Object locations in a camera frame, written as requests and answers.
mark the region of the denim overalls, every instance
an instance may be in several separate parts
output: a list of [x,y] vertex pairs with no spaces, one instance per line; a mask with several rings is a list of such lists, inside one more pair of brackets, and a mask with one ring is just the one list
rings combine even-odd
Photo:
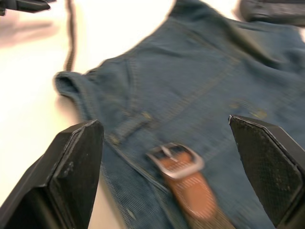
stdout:
[[279,125],[305,146],[305,44],[295,27],[237,22],[199,0],[177,0],[136,47],[85,75],[61,72],[55,83],[83,120],[105,127],[102,176],[127,228],[187,228],[146,156],[177,142],[204,158],[202,173],[237,229],[274,229],[245,175],[228,116]]

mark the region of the black plastic part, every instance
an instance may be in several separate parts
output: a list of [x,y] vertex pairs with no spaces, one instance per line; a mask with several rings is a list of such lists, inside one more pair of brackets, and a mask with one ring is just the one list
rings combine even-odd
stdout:
[[239,10],[246,21],[305,26],[305,0],[241,0]]
[[281,127],[230,116],[246,175],[278,229],[305,228],[305,151]]
[[86,229],[102,161],[97,120],[60,132],[0,208],[0,229]]
[[5,15],[5,9],[37,13],[49,10],[48,3],[56,0],[0,0],[0,16]]

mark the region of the silver buckle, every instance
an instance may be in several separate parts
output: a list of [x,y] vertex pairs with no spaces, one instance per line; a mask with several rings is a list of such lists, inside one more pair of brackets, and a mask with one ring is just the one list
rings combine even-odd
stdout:
[[[159,159],[154,155],[159,152],[163,152],[166,156],[168,156],[171,160],[178,161],[171,153],[171,148],[176,147],[176,146],[182,146],[187,150],[187,152],[193,156],[193,164],[190,166],[187,166],[185,168],[182,168],[178,171],[170,171],[166,169],[162,163],[159,161]],[[176,144],[176,143],[168,143],[163,146],[156,147],[152,149],[147,156],[158,166],[158,168],[169,178],[171,179],[182,179],[184,177],[187,177],[195,172],[200,171],[204,167],[204,161],[202,157],[200,157],[197,153],[195,153],[193,150],[190,148],[183,146],[181,144]]]

